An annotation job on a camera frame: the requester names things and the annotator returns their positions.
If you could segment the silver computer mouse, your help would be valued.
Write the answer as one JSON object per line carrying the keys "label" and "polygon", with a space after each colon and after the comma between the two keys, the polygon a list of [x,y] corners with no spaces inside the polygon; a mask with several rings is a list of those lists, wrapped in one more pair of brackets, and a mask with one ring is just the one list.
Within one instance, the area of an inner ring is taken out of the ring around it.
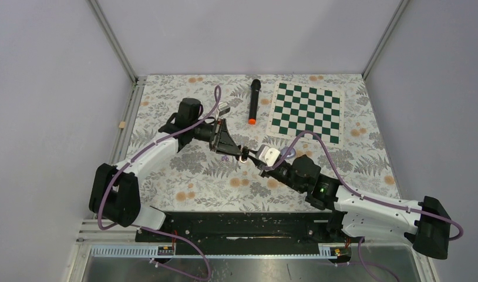
{"label": "silver computer mouse", "polygon": [[285,147],[280,151],[280,156],[284,156],[286,159],[292,159],[296,156],[296,150],[294,148]]}

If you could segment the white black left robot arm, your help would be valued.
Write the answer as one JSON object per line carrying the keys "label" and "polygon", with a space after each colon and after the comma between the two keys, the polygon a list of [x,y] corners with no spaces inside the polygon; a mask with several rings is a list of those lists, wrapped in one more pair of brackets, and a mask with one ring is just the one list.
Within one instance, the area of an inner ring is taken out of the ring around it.
{"label": "white black left robot arm", "polygon": [[157,241],[169,239],[172,226],[165,221],[165,213],[141,203],[139,185],[192,140],[207,142],[212,152],[240,157],[241,149],[232,140],[222,117],[229,111],[228,103],[217,102],[203,116],[199,100],[184,98],[178,111],[144,148],[117,164],[104,163],[97,168],[89,210],[96,213],[99,220],[106,218],[122,227],[150,228],[150,234]]}

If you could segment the black earbud charging case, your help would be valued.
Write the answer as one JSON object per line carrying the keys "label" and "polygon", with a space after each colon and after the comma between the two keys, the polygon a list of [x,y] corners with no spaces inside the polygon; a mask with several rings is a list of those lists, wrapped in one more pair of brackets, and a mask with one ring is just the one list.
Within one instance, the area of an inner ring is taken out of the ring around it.
{"label": "black earbud charging case", "polygon": [[241,154],[239,157],[239,162],[246,163],[249,158],[250,150],[248,147],[244,146],[241,148]]}

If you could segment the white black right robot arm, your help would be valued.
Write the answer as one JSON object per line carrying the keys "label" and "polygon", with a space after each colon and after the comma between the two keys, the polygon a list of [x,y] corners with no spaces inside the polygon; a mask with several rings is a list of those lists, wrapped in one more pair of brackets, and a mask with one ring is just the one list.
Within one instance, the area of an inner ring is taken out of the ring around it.
{"label": "white black right robot arm", "polygon": [[434,197],[400,200],[357,189],[349,191],[340,180],[322,174],[321,167],[306,155],[292,163],[283,160],[275,169],[267,170],[280,159],[280,151],[266,145],[259,151],[244,147],[237,159],[251,160],[262,177],[272,177],[304,194],[312,207],[330,210],[326,232],[332,241],[341,242],[347,237],[403,241],[424,256],[439,260],[448,257],[450,217]]}

